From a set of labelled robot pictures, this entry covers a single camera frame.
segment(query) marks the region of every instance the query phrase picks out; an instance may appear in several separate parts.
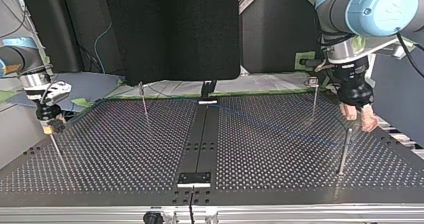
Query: vertical pin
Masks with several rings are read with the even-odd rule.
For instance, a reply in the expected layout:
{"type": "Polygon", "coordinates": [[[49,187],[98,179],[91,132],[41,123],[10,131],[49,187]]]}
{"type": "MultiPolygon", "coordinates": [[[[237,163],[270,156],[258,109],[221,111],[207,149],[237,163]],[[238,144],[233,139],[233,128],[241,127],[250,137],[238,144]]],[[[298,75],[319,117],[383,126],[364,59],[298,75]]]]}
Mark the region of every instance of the vertical pin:
{"type": "Polygon", "coordinates": [[[352,128],[349,128],[346,132],[346,138],[345,138],[345,143],[343,146],[343,153],[342,153],[342,159],[340,160],[340,167],[339,167],[339,176],[344,175],[344,168],[346,165],[346,159],[347,159],[347,153],[349,151],[349,145],[350,145],[350,141],[352,139],[352,128]]]}
{"type": "Polygon", "coordinates": [[[319,92],[319,80],[317,77],[308,77],[307,84],[308,87],[315,89],[314,94],[314,105],[312,107],[312,119],[315,118],[317,102],[318,102],[318,92],[319,92]]]}
{"type": "Polygon", "coordinates": [[[141,99],[143,100],[144,114],[146,115],[146,118],[148,118],[147,105],[146,105],[146,99],[145,99],[145,92],[144,92],[143,82],[140,82],[138,84],[138,88],[139,88],[139,91],[140,91],[141,99]]]}

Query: gray cable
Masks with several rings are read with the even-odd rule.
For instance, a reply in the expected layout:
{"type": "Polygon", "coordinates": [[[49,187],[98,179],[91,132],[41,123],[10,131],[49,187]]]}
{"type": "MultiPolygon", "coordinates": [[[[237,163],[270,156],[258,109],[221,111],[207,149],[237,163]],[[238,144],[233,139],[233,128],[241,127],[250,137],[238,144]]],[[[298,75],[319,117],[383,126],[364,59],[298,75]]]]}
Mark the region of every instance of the gray cable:
{"type": "Polygon", "coordinates": [[[112,28],[112,20],[110,21],[110,24],[109,24],[109,26],[108,26],[108,28],[106,28],[106,30],[103,32],[103,33],[101,33],[97,38],[96,38],[96,41],[94,42],[94,52],[96,53],[96,57],[97,57],[97,60],[99,60],[99,64],[100,64],[100,66],[101,66],[101,68],[102,68],[102,72],[103,72],[103,74],[106,74],[106,71],[105,71],[105,67],[104,67],[104,65],[103,65],[103,61],[102,61],[102,59],[100,58],[100,55],[99,55],[99,52],[97,51],[97,44],[99,43],[99,40],[104,36],[104,35],[106,35],[109,31],[110,31],[110,29],[112,28]]]}
{"type": "MultiPolygon", "coordinates": [[[[15,14],[15,12],[12,10],[12,8],[9,6],[9,4],[7,4],[4,0],[0,0],[3,4],[4,4],[4,6],[9,10],[9,12],[16,18],[16,20],[18,20],[19,22],[21,22],[22,20],[21,20],[21,18],[19,18],[16,14],[15,14]]],[[[21,7],[15,2],[16,0],[10,0],[10,2],[11,3],[13,3],[14,5],[15,5],[15,7],[18,9],[18,10],[21,10],[21,7]]],[[[26,16],[26,12],[25,11],[22,11],[22,13],[21,13],[22,15],[23,15],[23,17],[22,18],[25,18],[25,16],[26,16]]],[[[28,31],[31,31],[31,28],[30,27],[28,27],[27,25],[26,25],[27,23],[25,23],[24,22],[24,24],[23,24],[23,26],[25,27],[25,29],[26,30],[28,30],[28,31]]]]}

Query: black cable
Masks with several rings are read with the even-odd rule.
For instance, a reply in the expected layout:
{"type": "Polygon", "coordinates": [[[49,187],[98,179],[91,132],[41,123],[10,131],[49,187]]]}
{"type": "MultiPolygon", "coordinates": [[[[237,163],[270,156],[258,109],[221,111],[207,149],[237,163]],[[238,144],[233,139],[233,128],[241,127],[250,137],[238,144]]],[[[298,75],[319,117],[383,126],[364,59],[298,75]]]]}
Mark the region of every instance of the black cable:
{"type": "Polygon", "coordinates": [[[15,30],[13,30],[13,31],[11,31],[11,32],[9,32],[9,33],[7,33],[7,34],[4,34],[4,35],[1,35],[0,36],[0,39],[1,38],[5,38],[5,37],[8,37],[8,36],[10,36],[10,35],[13,35],[13,34],[15,34],[17,31],[19,31],[21,28],[22,28],[22,26],[24,25],[24,23],[25,23],[25,20],[26,20],[26,15],[24,15],[24,19],[21,21],[21,24],[15,29],[15,30]]]}
{"type": "Polygon", "coordinates": [[[415,62],[414,58],[411,55],[411,52],[409,52],[408,47],[405,44],[405,41],[402,38],[402,35],[398,32],[396,33],[397,38],[399,39],[400,45],[402,46],[403,50],[406,53],[406,56],[408,57],[409,62],[411,63],[411,65],[414,67],[415,71],[417,71],[418,74],[420,74],[420,76],[422,78],[424,78],[424,73],[420,70],[420,68],[418,67],[417,63],[415,62]]]}
{"type": "Polygon", "coordinates": [[[1,110],[1,111],[0,111],[0,113],[5,112],[5,111],[7,111],[7,110],[11,109],[12,107],[17,106],[17,105],[18,105],[18,104],[14,104],[14,105],[12,105],[12,106],[10,106],[10,107],[6,107],[6,108],[4,108],[3,110],[1,110]]]}
{"type": "Polygon", "coordinates": [[[418,49],[420,49],[421,51],[423,51],[424,52],[424,47],[423,46],[421,46],[420,44],[418,44],[418,43],[416,43],[416,44],[414,44],[418,49]]]}

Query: green tape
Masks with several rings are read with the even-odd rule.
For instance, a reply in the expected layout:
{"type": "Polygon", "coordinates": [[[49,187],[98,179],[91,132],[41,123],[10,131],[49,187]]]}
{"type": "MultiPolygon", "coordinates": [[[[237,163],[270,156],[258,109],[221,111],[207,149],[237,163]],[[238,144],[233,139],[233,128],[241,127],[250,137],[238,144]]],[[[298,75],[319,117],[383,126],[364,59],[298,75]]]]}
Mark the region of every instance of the green tape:
{"type": "Polygon", "coordinates": [[[18,93],[14,91],[0,91],[0,103],[4,103],[10,98],[16,96],[18,93]]]}
{"type": "Polygon", "coordinates": [[[328,83],[330,83],[330,78],[327,76],[321,85],[321,89],[325,89],[328,86],[328,83]]]}
{"type": "Polygon", "coordinates": [[[77,106],[81,106],[85,108],[91,107],[93,105],[93,103],[87,101],[85,98],[72,99],[71,102],[77,106]]]}
{"type": "Polygon", "coordinates": [[[307,67],[305,65],[300,64],[300,60],[315,60],[315,52],[314,51],[310,51],[310,52],[303,52],[303,53],[296,53],[296,60],[295,60],[295,65],[294,65],[294,69],[296,71],[313,71],[314,68],[312,67],[307,67]]]}

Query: metal rod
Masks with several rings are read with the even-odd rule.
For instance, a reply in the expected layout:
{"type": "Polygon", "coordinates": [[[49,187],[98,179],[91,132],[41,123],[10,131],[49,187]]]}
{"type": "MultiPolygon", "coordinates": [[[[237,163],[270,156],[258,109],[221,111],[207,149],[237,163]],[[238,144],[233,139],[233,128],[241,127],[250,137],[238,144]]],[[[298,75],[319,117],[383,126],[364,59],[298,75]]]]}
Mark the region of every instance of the metal rod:
{"type": "Polygon", "coordinates": [[[54,138],[53,134],[50,134],[50,139],[52,139],[53,146],[56,149],[57,154],[62,158],[62,153],[60,152],[59,146],[56,143],[56,139],[54,138]]]}
{"type": "Polygon", "coordinates": [[[346,159],[347,159],[347,153],[349,151],[349,144],[350,141],[352,139],[352,128],[349,128],[346,132],[346,138],[345,138],[345,143],[344,143],[344,147],[343,147],[343,154],[342,154],[342,159],[340,160],[340,168],[339,168],[339,175],[342,176],[344,175],[344,168],[346,165],[346,159]]]}
{"type": "Polygon", "coordinates": [[[319,88],[319,85],[317,85],[317,86],[315,87],[314,107],[313,107],[313,109],[312,109],[312,118],[314,118],[314,117],[315,117],[315,112],[316,112],[316,108],[317,108],[317,101],[318,101],[318,88],[319,88]]]}

